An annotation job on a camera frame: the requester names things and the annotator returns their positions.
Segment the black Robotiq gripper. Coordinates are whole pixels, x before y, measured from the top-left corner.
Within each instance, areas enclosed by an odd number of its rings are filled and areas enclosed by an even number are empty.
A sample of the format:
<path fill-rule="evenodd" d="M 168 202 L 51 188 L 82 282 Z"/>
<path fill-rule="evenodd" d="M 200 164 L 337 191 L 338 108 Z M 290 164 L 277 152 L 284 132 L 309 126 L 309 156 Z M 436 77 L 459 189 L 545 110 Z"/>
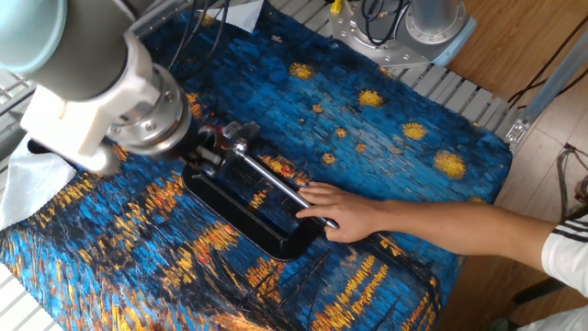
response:
<path fill-rule="evenodd" d="M 187 167 L 205 175 L 215 177 L 221 165 L 221 158 L 212 152 L 197 152 L 201 143 L 216 143 L 219 136 L 219 128 L 204 125 L 200 128 L 198 121 L 191 119 L 187 132 L 169 149 L 158 155 L 163 160 L 186 161 Z"/>

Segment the person's bare hand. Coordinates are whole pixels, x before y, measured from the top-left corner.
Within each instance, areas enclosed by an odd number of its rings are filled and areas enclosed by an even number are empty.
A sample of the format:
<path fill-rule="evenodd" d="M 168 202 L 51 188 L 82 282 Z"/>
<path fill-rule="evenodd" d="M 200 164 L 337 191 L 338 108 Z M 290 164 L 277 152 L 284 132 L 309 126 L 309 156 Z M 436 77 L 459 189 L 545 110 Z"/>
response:
<path fill-rule="evenodd" d="M 299 218 L 323 217 L 335 221 L 337 228 L 326 226 L 326 238 L 337 243 L 354 243 L 383 230 L 389 207 L 385 201 L 369 200 L 337 187 L 311 182 L 299 194 L 311 206 L 299 211 Z"/>

